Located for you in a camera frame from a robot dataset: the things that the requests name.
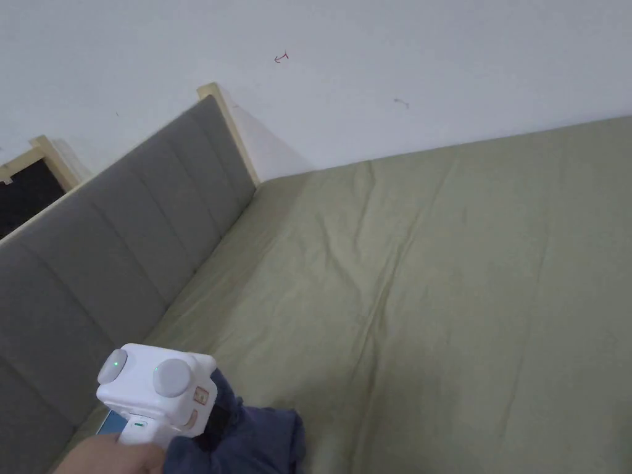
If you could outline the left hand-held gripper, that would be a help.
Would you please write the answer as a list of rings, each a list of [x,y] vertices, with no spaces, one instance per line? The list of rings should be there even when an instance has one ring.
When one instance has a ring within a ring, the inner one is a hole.
[[[126,421],[119,443],[166,449],[176,437],[205,431],[218,394],[216,369],[207,354],[128,343],[104,362],[96,396]]]

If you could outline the person's left hand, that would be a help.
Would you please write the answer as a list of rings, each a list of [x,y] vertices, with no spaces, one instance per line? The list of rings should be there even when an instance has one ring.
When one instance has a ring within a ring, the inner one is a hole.
[[[76,445],[54,473],[162,473],[165,451],[155,444],[126,445],[98,434]]]

